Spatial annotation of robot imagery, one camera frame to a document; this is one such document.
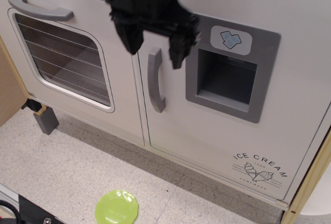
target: floor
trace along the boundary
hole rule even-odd
[[[55,113],[49,136],[29,109],[0,127],[0,183],[68,224],[96,224],[96,203],[114,189],[135,195],[134,224],[280,223],[273,206]]]

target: oven door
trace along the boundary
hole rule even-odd
[[[0,35],[32,99],[144,144],[132,57],[104,1],[1,0],[1,10]]]

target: ice dispenser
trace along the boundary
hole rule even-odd
[[[280,34],[206,16],[199,29],[186,60],[186,99],[258,123]]]

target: black cable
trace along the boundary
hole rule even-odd
[[[3,200],[0,200],[0,205],[10,209],[14,213],[14,215],[16,217],[16,224],[23,224],[20,213],[17,211],[17,209],[13,205],[11,205],[9,202],[5,202]]]

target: gray handle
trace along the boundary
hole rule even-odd
[[[73,12],[65,8],[47,10],[29,5],[27,0],[8,0],[9,4],[17,11],[42,20],[49,21],[69,21],[73,17]]]
[[[148,55],[147,81],[151,103],[156,112],[162,113],[166,108],[166,98],[160,95],[159,68],[162,64],[161,49],[153,47]]]

